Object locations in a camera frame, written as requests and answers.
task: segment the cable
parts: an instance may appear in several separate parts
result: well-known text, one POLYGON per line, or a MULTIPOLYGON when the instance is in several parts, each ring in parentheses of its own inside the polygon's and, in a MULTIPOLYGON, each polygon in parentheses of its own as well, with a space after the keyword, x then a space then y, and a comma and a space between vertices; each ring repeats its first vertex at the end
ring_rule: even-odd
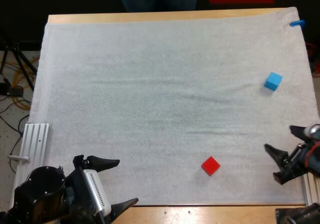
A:
POLYGON ((20 124, 21 124, 22 120, 25 119, 25 118, 27 118, 28 116, 29 116, 29 114, 28 114, 28 115, 25 115, 24 117, 22 117, 22 118, 19 120, 19 123, 18 123, 18 131, 19 131, 19 133, 20 133, 21 136, 24 135, 24 131, 23 131, 23 132, 20 131, 20 124))
POLYGON ((16 128, 14 128, 13 126, 11 126, 2 116, 0 116, 0 118, 5 122, 5 124, 7 124, 12 130, 15 130, 16 132, 18 132, 19 134, 20 134, 20 132, 19 132, 19 130, 18 129, 16 129, 16 128))
MULTIPOLYGON (((12 153, 14 152, 15 147, 17 146, 17 144, 18 144, 18 142, 20 141, 21 138, 22 138, 22 136, 20 136, 20 137, 18 138, 18 140, 15 142, 15 144, 14 144, 13 148, 11 149, 11 152, 10 152, 9 155, 12 155, 12 153)), ((11 170, 12 170, 14 173, 16 173, 15 170, 14 170, 14 169, 12 168, 12 166, 11 166, 11 159, 9 159, 9 166, 10 166, 11 170)))
POLYGON ((21 97, 21 98, 23 98, 25 102, 31 104, 31 102, 29 100, 26 100, 25 97, 21 97))
POLYGON ((24 100, 24 99, 18 100, 18 101, 16 101, 16 102, 13 102, 12 104, 10 104, 7 108, 5 108, 5 110, 0 111, 0 114, 3 113, 3 112, 6 112, 12 105, 14 105, 15 103, 18 103, 18 102, 28 102, 28 103, 31 103, 30 101, 27 101, 27 100, 24 100))
POLYGON ((316 143, 310 151, 307 152, 305 159, 304 159, 304 166, 307 168, 309 166, 309 157, 312 155, 312 153, 315 152, 316 148, 320 147, 320 142, 316 143))

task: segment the metal rod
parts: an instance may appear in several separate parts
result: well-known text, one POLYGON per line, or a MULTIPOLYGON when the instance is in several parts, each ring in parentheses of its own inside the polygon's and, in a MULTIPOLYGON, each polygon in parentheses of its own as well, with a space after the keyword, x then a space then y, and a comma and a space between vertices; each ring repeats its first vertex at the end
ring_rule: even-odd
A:
POLYGON ((13 50, 12 50, 12 53, 14 54, 15 59, 17 60, 19 66, 20 66, 20 68, 21 68, 21 71, 22 71, 22 73, 24 74, 24 76, 25 76, 25 78, 26 78, 26 80, 27 80, 27 82, 28 82, 31 90, 34 91, 35 87, 34 87, 33 83, 31 82, 31 80, 30 80, 27 72, 25 71, 24 65, 22 64, 22 62, 21 62, 21 60, 20 60, 20 58, 19 58, 19 55, 18 55, 17 50, 16 50, 16 49, 13 49, 13 50))
POLYGON ((19 43, 16 44, 16 51, 21 59, 26 63, 26 65, 32 70, 34 74, 37 74, 37 69, 30 63, 30 61, 25 57, 25 55, 21 52, 19 43))
POLYGON ((8 54, 8 50, 6 49, 5 51, 4 51, 4 56, 3 56, 3 58, 2 58, 2 62, 1 62, 1 67, 0 67, 0 74, 2 74, 2 72, 3 72, 3 70, 4 70, 4 67, 5 67, 5 62, 6 62, 6 59, 7 59, 7 54, 8 54))

